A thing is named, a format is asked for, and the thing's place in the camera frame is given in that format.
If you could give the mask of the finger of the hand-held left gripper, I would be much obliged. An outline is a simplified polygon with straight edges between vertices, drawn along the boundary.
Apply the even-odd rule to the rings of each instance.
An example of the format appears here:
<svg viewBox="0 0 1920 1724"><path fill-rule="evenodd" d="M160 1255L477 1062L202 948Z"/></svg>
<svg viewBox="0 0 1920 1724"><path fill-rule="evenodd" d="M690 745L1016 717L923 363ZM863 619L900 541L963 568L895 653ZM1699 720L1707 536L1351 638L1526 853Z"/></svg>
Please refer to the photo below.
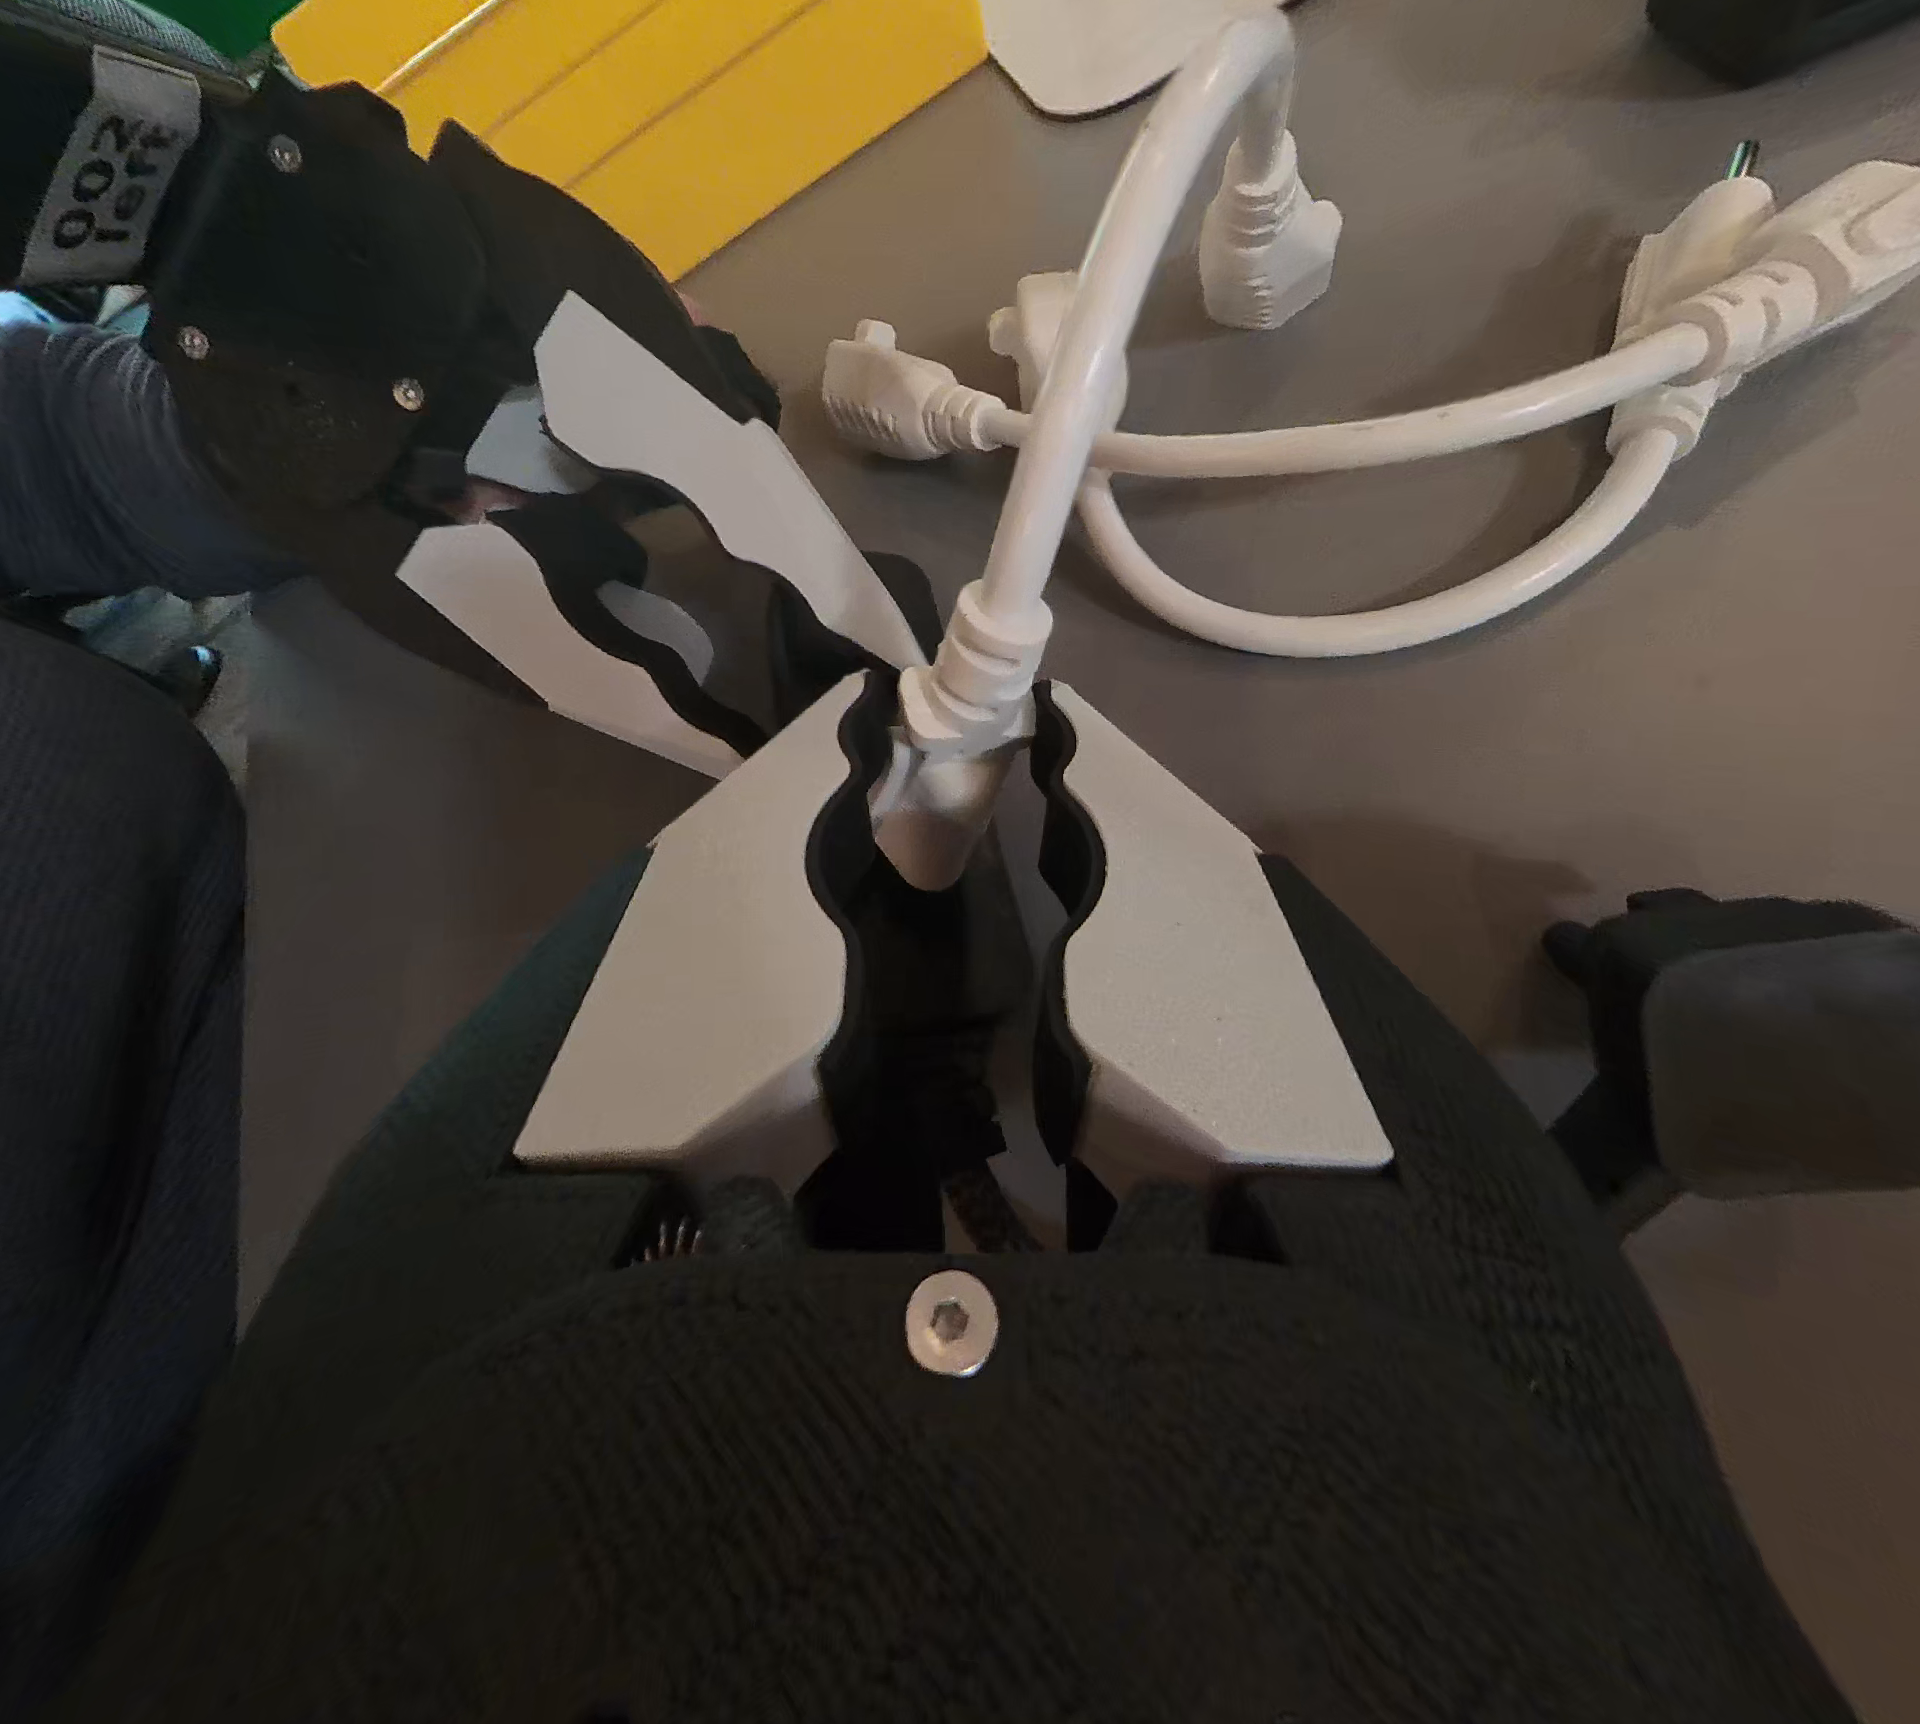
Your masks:
<svg viewBox="0 0 1920 1724"><path fill-rule="evenodd" d="M708 777L766 727L709 688L715 647L597 507L511 507L422 532L398 580L555 716Z"/></svg>
<svg viewBox="0 0 1920 1724"><path fill-rule="evenodd" d="M778 573L879 662L923 662L902 606L773 428L726 413L575 292L542 327L535 363L545 425L575 460L673 492L729 557Z"/></svg>

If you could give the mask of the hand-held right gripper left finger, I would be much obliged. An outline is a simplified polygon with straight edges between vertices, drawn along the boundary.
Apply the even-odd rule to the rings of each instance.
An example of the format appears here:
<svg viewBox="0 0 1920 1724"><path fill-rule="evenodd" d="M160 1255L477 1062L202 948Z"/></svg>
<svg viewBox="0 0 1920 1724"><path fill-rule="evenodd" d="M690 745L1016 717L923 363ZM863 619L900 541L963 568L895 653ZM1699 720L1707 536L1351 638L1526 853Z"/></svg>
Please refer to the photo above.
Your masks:
<svg viewBox="0 0 1920 1724"><path fill-rule="evenodd" d="M830 686L660 830L513 1137L516 1166L794 1194L831 1156L820 1067L851 953L808 846L836 795L865 800L844 727L883 680Z"/></svg>

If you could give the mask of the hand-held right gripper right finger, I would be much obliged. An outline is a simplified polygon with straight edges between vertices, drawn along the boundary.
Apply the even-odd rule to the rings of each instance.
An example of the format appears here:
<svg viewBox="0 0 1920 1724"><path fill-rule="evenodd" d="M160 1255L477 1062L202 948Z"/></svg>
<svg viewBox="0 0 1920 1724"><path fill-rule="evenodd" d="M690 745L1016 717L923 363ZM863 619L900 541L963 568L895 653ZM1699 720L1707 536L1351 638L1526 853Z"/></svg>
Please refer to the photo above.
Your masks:
<svg viewBox="0 0 1920 1724"><path fill-rule="evenodd" d="M1253 841L1061 682L1033 693L1037 872L1063 920L1041 959L1040 1140L1119 1198L1393 1146Z"/></svg>

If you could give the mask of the person's left forearm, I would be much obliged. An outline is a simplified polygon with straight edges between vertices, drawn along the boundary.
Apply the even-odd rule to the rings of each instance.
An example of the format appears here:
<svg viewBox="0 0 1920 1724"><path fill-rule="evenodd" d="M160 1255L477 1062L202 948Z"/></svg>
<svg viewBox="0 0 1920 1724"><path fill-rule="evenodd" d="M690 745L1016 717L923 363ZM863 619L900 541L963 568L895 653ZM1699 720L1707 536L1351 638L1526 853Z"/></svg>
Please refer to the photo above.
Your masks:
<svg viewBox="0 0 1920 1724"><path fill-rule="evenodd" d="M183 601L303 568L264 544L187 444L166 371L129 335L2 329L2 593Z"/></svg>

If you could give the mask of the person's left hand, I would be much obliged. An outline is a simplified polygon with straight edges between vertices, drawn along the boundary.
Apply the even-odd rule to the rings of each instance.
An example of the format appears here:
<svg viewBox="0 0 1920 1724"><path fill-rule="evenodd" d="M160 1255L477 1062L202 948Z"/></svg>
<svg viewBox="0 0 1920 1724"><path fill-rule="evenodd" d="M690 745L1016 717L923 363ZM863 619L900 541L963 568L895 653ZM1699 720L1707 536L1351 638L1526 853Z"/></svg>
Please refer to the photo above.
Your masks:
<svg viewBox="0 0 1920 1724"><path fill-rule="evenodd" d="M596 492L606 479L588 473L586 481L566 487L521 487L496 477L465 473L458 487L440 501L443 516L459 526L489 521L520 512L562 513L590 512L596 506Z"/></svg>

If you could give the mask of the black and grey padded object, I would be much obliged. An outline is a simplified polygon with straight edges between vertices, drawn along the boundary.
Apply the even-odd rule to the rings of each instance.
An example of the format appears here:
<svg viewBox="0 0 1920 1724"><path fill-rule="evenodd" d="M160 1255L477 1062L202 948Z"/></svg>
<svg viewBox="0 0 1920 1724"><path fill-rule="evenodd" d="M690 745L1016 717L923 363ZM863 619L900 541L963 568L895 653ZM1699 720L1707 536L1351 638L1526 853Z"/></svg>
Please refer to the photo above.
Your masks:
<svg viewBox="0 0 1920 1724"><path fill-rule="evenodd" d="M1667 887L1557 920L1541 949L1593 1057L1548 1134L1616 1233L1685 1196L1915 1188L1914 922Z"/></svg>

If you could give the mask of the person's clothed body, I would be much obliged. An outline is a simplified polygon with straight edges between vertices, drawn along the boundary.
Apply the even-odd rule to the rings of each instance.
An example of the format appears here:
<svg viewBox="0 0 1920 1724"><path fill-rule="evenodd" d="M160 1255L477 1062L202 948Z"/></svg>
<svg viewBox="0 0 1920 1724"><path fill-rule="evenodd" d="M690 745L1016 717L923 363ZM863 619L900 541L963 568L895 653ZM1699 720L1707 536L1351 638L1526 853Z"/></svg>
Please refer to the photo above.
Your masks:
<svg viewBox="0 0 1920 1724"><path fill-rule="evenodd" d="M151 683L4 624L2 1688L29 1720L235 1334L246 822Z"/></svg>

